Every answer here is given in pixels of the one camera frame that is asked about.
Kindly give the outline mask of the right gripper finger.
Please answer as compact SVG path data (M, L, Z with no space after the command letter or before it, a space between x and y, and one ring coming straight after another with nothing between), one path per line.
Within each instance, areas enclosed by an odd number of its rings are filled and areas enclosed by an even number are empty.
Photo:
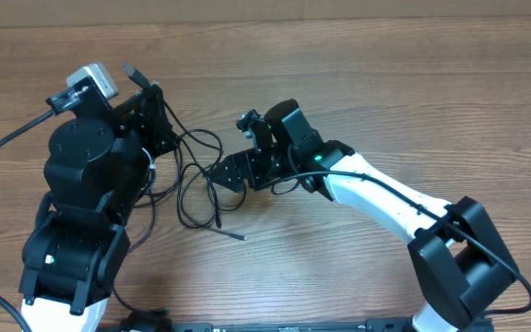
M223 159L209 173L208 178L213 184L219 184L232 192L240 193L244 181L249 177L248 155L245 152L231 154Z
M256 152L272 148L273 138L270 127L256 110L244 113L236 121L236 126L247 139L253 141Z

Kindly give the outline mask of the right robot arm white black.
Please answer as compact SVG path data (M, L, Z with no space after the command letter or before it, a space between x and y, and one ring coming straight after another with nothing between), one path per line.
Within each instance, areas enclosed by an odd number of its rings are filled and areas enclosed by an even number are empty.
M209 173L233 192L295 180L306 191L357 209L394 234L409 252L426 300L406 331L460 331L487 314L521 275L486 209L424 195L375 169L352 147L325 141L294 100L265 115L244 114L238 129L252 148Z

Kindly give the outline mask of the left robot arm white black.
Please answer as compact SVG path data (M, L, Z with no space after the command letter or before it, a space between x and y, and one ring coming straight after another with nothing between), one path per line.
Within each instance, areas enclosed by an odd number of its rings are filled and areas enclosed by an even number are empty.
M47 100L74 119L49 140L50 187L22 251L21 314L31 331L93 331L131 242L125 226L153 161L176 148L159 86L112 107L84 79Z

